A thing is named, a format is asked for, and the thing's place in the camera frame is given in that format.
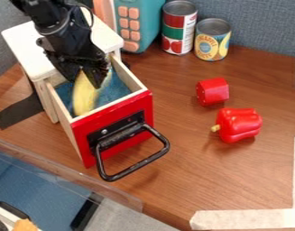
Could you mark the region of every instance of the pepper stem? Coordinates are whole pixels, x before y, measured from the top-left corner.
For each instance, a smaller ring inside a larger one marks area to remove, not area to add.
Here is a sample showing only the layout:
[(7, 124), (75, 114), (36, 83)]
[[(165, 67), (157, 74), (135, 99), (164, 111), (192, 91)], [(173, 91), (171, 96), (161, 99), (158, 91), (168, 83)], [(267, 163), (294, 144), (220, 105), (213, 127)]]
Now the pepper stem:
[(221, 129), (221, 125), (214, 125), (211, 127), (211, 132), (215, 133)]

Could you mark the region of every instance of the wooden table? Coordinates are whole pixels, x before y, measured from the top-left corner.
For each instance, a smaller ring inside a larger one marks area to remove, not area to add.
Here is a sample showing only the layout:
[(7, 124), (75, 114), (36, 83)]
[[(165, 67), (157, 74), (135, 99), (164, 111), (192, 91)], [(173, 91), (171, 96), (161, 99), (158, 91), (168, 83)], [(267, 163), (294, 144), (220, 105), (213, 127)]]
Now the wooden table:
[[(199, 209), (291, 208), (295, 58), (232, 47), (226, 59), (205, 62), (193, 53), (172, 56), (158, 44), (123, 58), (153, 92), (155, 127), (170, 139), (171, 151), (111, 185), (141, 199), (145, 214), (182, 230)], [(226, 77), (230, 100), (204, 108), (196, 83), (217, 76)], [(0, 110), (30, 93), (15, 65), (0, 78)], [(261, 134), (221, 142), (209, 130), (223, 106), (256, 108), (263, 117)], [(96, 168), (84, 169), (61, 126), (44, 113), (0, 131), (0, 138), (99, 178)], [(159, 147), (151, 139), (106, 161), (106, 167), (109, 173), (121, 170)]]

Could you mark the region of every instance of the drawer handle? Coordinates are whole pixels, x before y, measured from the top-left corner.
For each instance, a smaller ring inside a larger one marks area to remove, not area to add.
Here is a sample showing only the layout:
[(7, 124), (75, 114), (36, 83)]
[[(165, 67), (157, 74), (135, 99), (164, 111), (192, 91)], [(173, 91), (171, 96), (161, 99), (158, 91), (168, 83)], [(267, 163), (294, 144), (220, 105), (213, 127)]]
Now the drawer handle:
[(141, 169), (142, 167), (146, 166), (147, 164), (154, 162), (155, 160), (161, 158), (163, 155), (165, 155), (169, 151), (171, 145), (170, 145), (170, 142), (168, 141), (167, 138), (165, 138), (157, 130), (155, 130), (154, 128), (150, 127), (147, 124), (142, 124), (141, 128), (143, 130), (153, 134), (154, 137), (156, 137), (159, 141), (161, 141), (164, 144), (164, 147), (160, 151), (156, 152), (155, 154), (147, 157), (146, 159), (144, 159), (140, 162), (137, 162), (136, 164), (126, 168), (125, 170), (118, 172), (117, 174), (107, 175), (106, 170), (104, 168), (103, 160), (101, 157), (101, 143), (98, 143), (96, 146), (96, 149), (95, 149), (97, 170), (103, 180), (110, 181), (110, 182), (120, 180), (123, 177), (133, 173), (134, 171)]

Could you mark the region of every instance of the food can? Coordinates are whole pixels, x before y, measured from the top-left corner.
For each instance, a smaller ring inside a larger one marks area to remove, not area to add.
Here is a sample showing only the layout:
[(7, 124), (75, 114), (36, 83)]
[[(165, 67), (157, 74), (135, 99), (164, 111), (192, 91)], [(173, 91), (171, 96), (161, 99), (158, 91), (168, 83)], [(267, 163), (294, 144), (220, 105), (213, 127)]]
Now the food can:
[(188, 1), (172, 1), (162, 8), (162, 48), (171, 54), (186, 54), (193, 48), (197, 7)]
[(228, 52), (232, 29), (219, 18), (207, 18), (197, 25), (195, 54), (202, 60), (222, 60)]

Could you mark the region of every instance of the glass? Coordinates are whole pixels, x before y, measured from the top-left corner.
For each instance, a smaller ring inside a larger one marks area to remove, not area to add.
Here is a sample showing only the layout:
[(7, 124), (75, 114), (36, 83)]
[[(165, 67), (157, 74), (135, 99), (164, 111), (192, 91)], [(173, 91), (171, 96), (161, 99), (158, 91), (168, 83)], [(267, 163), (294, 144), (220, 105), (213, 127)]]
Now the glass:
[[(42, 170), (33, 164), (50, 167)], [(139, 199), (103, 181), (91, 179), (2, 140), (0, 201), (21, 210), (41, 230), (51, 231), (95, 230), (97, 225), (106, 221), (112, 223), (110, 217), (120, 216), (118, 211), (138, 216), (137, 212), (143, 210)], [(10, 227), (14, 221), (6, 215), (2, 218), (12, 230)]]

